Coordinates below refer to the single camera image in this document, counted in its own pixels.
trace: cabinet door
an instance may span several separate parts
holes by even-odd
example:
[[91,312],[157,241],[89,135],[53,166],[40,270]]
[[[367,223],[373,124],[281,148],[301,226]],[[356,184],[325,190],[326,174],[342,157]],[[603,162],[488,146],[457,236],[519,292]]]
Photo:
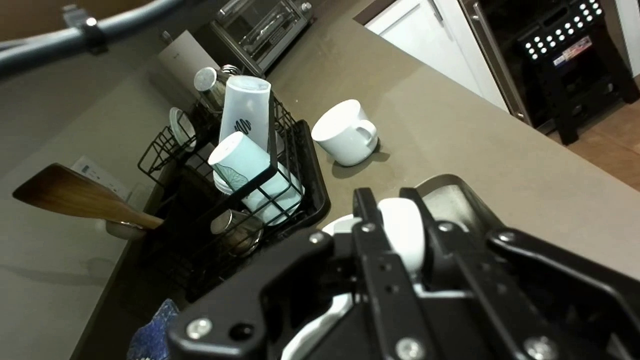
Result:
[[633,73],[640,73],[640,8],[634,0],[617,0]]
[[494,73],[490,65],[485,59],[485,53],[476,41],[476,35],[473,27],[466,22],[466,16],[462,14],[458,0],[432,0],[439,12],[443,14],[443,25],[450,34],[453,41],[458,45],[462,57],[468,63],[468,69],[473,72],[478,92],[482,98],[493,101],[494,106],[506,109],[504,98],[501,93],[501,88],[494,80]]
[[450,14],[440,14],[439,6],[431,0],[399,0],[373,22],[369,22],[367,27],[377,31],[397,47],[404,49],[406,53],[414,55],[416,59],[443,72],[450,80],[476,92],[494,106],[506,109],[506,104],[487,68],[481,49],[481,57],[464,53],[464,45],[457,41],[458,31],[450,31],[450,24],[455,24],[457,18],[449,20],[446,16]]

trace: dish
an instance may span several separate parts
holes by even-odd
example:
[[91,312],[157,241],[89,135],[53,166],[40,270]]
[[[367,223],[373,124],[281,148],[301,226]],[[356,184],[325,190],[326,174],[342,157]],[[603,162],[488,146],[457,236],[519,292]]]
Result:
[[169,109],[169,127],[177,137],[178,146],[193,152],[197,148],[197,127],[183,108]]

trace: mug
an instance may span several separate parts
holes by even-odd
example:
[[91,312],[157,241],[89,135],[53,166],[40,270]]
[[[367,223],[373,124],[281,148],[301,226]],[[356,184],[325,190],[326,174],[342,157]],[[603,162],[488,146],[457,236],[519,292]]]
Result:
[[[270,166],[270,154],[253,141],[244,132],[227,135],[211,154],[214,182],[236,192]],[[244,205],[265,223],[275,226],[291,217],[301,205],[304,185],[279,162],[272,178],[243,197]]]
[[355,166],[367,159],[379,146],[379,127],[355,98],[333,106],[312,127],[321,143],[340,166]]

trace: toaster oven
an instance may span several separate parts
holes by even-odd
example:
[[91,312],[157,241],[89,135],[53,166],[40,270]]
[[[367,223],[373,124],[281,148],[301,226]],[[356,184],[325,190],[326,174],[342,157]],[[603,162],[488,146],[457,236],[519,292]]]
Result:
[[218,63],[265,75],[312,20],[296,0],[214,0],[213,16],[193,34]]

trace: black dish rack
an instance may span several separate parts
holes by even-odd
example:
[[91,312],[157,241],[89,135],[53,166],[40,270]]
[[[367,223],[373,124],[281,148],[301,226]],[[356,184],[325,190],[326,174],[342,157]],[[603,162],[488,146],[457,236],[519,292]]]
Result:
[[[157,213],[164,217],[164,223],[147,236],[141,257],[184,290],[187,299],[197,299],[261,249],[325,217],[331,200],[309,124],[294,120],[277,95],[270,101],[270,166],[233,194],[217,188],[208,163],[218,141],[220,114],[197,104],[187,115],[197,129],[193,137],[180,143],[166,126],[139,162],[139,167],[159,184]],[[285,192],[270,194],[263,188],[279,174],[289,182],[285,192],[303,194],[301,203],[281,207],[279,197]],[[243,202],[253,192],[261,192],[268,200],[265,205],[277,205],[286,219],[265,226],[256,217],[265,205],[251,212]],[[234,222],[213,234],[213,219],[228,213],[234,213]]]

